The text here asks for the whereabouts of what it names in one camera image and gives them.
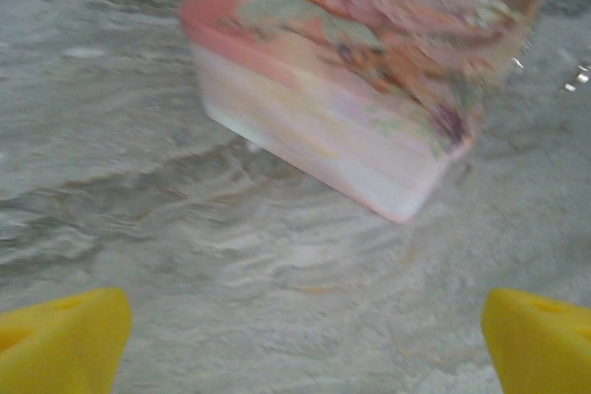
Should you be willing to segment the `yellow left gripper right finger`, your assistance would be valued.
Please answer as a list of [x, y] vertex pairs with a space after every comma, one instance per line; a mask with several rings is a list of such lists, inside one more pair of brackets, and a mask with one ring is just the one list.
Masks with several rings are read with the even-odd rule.
[[498, 288], [481, 328], [503, 394], [591, 394], [591, 307]]

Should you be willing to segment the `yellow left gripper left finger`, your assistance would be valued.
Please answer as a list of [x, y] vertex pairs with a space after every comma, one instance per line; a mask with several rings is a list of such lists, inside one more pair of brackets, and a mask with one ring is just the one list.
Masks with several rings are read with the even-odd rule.
[[132, 313], [100, 288], [0, 313], [0, 394], [111, 394]]

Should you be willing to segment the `pink floral box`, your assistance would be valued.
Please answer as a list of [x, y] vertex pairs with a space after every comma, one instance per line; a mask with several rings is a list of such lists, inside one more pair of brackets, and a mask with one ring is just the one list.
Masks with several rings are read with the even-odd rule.
[[186, 0], [207, 115], [410, 220], [482, 126], [543, 0]]

